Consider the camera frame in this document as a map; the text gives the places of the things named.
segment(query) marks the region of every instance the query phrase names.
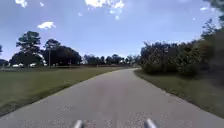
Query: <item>tree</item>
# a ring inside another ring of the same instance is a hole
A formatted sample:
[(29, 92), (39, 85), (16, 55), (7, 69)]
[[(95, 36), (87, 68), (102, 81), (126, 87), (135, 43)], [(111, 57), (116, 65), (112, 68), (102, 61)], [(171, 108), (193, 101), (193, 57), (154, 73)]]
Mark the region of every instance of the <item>tree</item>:
[(61, 45), (60, 42), (58, 42), (55, 39), (49, 39), (46, 44), (44, 45), (44, 47), (46, 49), (56, 49), (57, 47), (59, 47)]
[(112, 61), (113, 61), (112, 57), (108, 56), (106, 58), (106, 64), (111, 65), (112, 64)]
[(2, 45), (0, 45), (0, 55), (1, 55), (1, 53), (2, 53)]
[(28, 31), (19, 38), (16, 47), (20, 47), (21, 52), (29, 52), (31, 54), (40, 53), (40, 37), (39, 33)]
[[(223, 0), (204, 0), (210, 3), (210, 5), (214, 8), (219, 9), (220, 12), (224, 13), (224, 2)], [(224, 25), (224, 14), (219, 17), (221, 24)]]
[[(50, 49), (46, 49), (42, 53), (48, 65), (49, 65), (49, 50)], [(54, 49), (51, 49), (50, 59), (51, 59), (50, 63), (51, 65), (59, 65), (59, 66), (80, 64), (82, 61), (82, 58), (78, 52), (66, 46), (57, 46)]]
[(9, 62), (7, 60), (4, 59), (0, 59), (0, 66), (8, 66)]
[(104, 56), (100, 57), (100, 64), (105, 64), (105, 57)]
[(122, 57), (120, 57), (117, 54), (113, 54), (111, 58), (112, 58), (112, 62), (111, 62), (112, 64), (119, 64), (120, 61), (122, 60)]
[(45, 52), (48, 52), (48, 57), (46, 56), (47, 53), (45, 53), (45, 61), (47, 61), (48, 66), (51, 66), (51, 52), (52, 50), (56, 50), (59, 46), (61, 45), (60, 42), (58, 42), (55, 39), (49, 39), (46, 44), (44, 45), (44, 47), (46, 48)]
[(101, 64), (101, 59), (99, 57), (95, 57), (94, 55), (85, 55), (85, 60), (89, 65), (99, 65)]
[(39, 33), (28, 31), (18, 39), (16, 47), (20, 47), (20, 52), (16, 53), (12, 59), (11, 64), (23, 64), (29, 66), (32, 63), (43, 64), (40, 57), (40, 37)]
[(32, 54), (30, 52), (18, 52), (10, 59), (10, 65), (23, 64), (28, 67), (30, 64), (43, 65), (43, 59), (38, 54)]

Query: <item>asphalt road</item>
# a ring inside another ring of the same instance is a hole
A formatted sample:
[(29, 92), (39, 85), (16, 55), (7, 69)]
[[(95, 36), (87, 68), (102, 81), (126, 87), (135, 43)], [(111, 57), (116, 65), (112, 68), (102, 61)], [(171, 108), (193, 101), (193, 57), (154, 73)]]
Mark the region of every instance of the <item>asphalt road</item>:
[(0, 119), (0, 128), (223, 128), (224, 120), (120, 70), (81, 82)]

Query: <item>blue sky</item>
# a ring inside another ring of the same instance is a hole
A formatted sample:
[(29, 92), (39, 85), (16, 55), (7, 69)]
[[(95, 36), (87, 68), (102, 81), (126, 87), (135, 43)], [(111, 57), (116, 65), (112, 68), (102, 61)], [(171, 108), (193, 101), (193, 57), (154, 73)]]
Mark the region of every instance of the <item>blue sky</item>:
[(0, 58), (19, 51), (16, 41), (31, 30), (81, 55), (139, 54), (143, 41), (191, 41), (220, 13), (203, 0), (2, 0)]

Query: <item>grass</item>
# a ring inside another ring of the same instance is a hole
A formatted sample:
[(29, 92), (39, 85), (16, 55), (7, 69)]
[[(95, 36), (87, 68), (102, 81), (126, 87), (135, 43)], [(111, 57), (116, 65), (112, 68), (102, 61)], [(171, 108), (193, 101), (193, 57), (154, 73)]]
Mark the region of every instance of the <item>grass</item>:
[(93, 76), (121, 68), (77, 68), (0, 72), (0, 116)]
[(209, 79), (186, 79), (171, 74), (148, 75), (142, 70), (136, 70), (135, 74), (168, 93), (224, 118), (224, 87), (213, 85)]

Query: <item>cloud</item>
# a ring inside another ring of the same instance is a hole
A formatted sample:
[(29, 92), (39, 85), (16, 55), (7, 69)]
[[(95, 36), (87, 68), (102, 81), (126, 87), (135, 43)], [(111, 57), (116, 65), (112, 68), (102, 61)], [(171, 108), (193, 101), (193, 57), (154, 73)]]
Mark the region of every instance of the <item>cloud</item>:
[(116, 20), (120, 19), (120, 14), (125, 6), (123, 0), (85, 0), (85, 2), (88, 10), (102, 7), (109, 8), (108, 13), (114, 15)]
[(79, 12), (79, 13), (78, 13), (78, 16), (83, 16), (83, 15), (82, 15), (82, 13)]
[(124, 7), (124, 3), (123, 3), (123, 1), (119, 1), (118, 3), (116, 3), (115, 5), (114, 5), (114, 8), (123, 8)]
[(115, 19), (116, 20), (120, 20), (120, 16), (115, 16)]
[(209, 9), (208, 7), (202, 7), (202, 8), (200, 8), (200, 11), (206, 11), (208, 9)]
[(105, 4), (108, 0), (85, 0), (86, 5), (92, 6), (92, 7), (102, 7), (103, 4)]
[(26, 2), (26, 0), (15, 0), (16, 4), (20, 4), (23, 8), (25, 8), (28, 3)]
[(114, 14), (115, 12), (113, 10), (110, 10), (110, 14)]
[(42, 24), (37, 26), (40, 29), (49, 29), (49, 28), (56, 28), (56, 25), (54, 25), (54, 22), (43, 22)]
[(40, 6), (41, 6), (41, 7), (44, 7), (44, 3), (40, 2)]

